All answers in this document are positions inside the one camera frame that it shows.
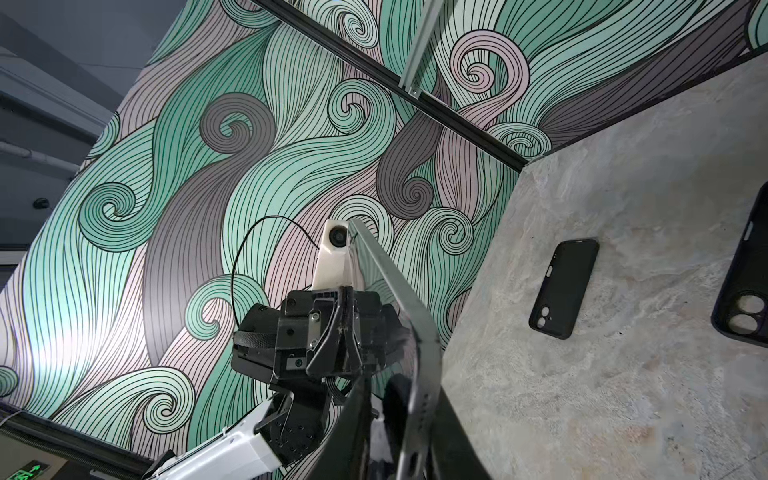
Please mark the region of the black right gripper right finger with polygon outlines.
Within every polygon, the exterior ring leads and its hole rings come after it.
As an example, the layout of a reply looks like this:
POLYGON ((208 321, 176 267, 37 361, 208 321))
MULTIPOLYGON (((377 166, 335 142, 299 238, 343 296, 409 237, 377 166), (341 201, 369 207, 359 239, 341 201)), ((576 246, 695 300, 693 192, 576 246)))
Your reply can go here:
MULTIPOLYGON (((402 374, 391 377, 385 388, 384 428, 394 461, 400 455, 409 393, 410 380, 402 374)), ((444 390, 440 392, 432 423, 426 478, 490 479, 444 390)))

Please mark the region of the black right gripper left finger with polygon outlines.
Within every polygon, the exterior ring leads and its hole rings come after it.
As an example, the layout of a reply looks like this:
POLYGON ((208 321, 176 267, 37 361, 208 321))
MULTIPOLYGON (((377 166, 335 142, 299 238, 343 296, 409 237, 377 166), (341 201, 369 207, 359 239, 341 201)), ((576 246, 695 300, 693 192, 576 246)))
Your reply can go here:
POLYGON ((309 479, 368 478, 372 422, 371 378, 359 377, 347 397, 309 479))

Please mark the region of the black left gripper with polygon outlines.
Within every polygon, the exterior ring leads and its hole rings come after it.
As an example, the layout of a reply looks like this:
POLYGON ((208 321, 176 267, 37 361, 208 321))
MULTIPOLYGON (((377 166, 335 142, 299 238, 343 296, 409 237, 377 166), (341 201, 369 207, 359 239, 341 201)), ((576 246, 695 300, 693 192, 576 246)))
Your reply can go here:
POLYGON ((233 334, 231 366, 269 384, 373 374, 384 369, 385 334, 397 326, 376 292, 292 291, 278 308, 248 311, 233 334))

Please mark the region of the black phone ribbed back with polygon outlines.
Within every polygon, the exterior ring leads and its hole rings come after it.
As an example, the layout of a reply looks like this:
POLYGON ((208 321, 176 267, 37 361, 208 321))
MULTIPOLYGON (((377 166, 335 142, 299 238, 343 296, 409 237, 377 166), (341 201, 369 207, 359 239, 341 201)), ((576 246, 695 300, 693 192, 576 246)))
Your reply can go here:
POLYGON ((398 479, 426 476, 431 432, 440 397, 442 350, 429 310, 419 299, 404 274, 360 220, 349 222, 351 245, 363 289, 379 294, 381 303, 396 314, 398 326, 385 334, 386 363, 381 376, 386 380, 402 374, 409 381, 404 400, 405 420, 396 457, 398 479))

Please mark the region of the black phone case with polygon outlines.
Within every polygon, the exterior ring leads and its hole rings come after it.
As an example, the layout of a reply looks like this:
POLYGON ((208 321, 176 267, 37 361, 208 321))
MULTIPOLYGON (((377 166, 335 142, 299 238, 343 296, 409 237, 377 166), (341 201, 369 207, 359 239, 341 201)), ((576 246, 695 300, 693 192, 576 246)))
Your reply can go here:
POLYGON ((592 238, 557 245, 530 314, 531 329, 560 340, 571 336, 598 252, 592 238))
POLYGON ((733 260, 720 288, 711 324, 720 334, 745 343, 767 347, 767 183, 755 198, 733 260), (754 296, 764 307, 755 313, 739 307, 743 296, 754 296), (752 332, 738 333, 730 320, 745 315, 756 322, 752 332))

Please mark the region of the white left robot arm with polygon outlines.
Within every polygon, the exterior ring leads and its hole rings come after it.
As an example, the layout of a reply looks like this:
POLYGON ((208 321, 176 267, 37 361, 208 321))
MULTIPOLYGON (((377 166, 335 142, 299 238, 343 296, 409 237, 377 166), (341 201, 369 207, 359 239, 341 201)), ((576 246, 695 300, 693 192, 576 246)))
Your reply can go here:
POLYGON ((330 409, 367 430, 379 415, 373 376, 400 360, 408 330, 375 291, 293 291, 254 305, 233 334, 232 369, 272 396, 204 444, 166 453, 148 479, 255 479, 305 459, 331 429, 330 409))

